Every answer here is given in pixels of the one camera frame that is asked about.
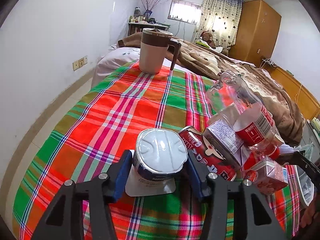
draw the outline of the vase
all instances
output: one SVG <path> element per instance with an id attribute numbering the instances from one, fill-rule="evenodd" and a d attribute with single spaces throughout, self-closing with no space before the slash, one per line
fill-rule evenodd
<path id="1" fill-rule="evenodd" d="M 151 14 L 152 14 L 152 11 L 150 10 L 146 10 L 146 12 L 144 13 L 144 16 L 146 17 L 146 22 L 148 22 Z"/>

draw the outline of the mug lid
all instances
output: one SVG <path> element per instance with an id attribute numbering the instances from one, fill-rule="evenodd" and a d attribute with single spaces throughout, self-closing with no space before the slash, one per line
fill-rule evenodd
<path id="1" fill-rule="evenodd" d="M 167 38 L 171 38 L 173 36 L 173 33 L 169 33 L 159 29 L 153 29 L 153 28 L 144 28 L 142 32 L 150 35 L 167 37 Z"/>

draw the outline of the nutrition label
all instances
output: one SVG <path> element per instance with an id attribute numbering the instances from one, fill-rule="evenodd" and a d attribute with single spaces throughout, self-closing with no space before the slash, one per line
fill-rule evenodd
<path id="1" fill-rule="evenodd" d="M 219 138 L 223 144 L 234 154 L 243 144 L 243 141 L 236 135 L 223 120 L 215 122 L 210 126 L 210 131 Z"/>
<path id="2" fill-rule="evenodd" d="M 275 179 L 284 182 L 283 169 L 280 165 L 275 164 Z"/>

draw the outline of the paper box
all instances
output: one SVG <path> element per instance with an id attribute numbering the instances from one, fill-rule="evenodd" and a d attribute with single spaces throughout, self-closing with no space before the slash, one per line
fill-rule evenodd
<path id="1" fill-rule="evenodd" d="M 203 135 L 236 171 L 244 165 L 250 155 L 243 145 L 243 140 L 223 120 L 209 125 Z"/>
<path id="2" fill-rule="evenodd" d="M 267 196 L 288 185 L 287 169 L 269 157 L 263 158 L 244 174 L 244 179 L 251 180 Z"/>

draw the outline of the electrical outlet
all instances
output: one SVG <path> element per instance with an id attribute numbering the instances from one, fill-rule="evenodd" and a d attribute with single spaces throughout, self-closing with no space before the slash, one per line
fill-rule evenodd
<path id="1" fill-rule="evenodd" d="M 76 60 L 76 61 L 73 63 L 73 71 L 76 71 L 78 68 L 79 68 L 79 61 Z"/>
<path id="2" fill-rule="evenodd" d="M 81 68 L 84 65 L 84 58 L 81 58 L 79 61 L 79 68 Z"/>

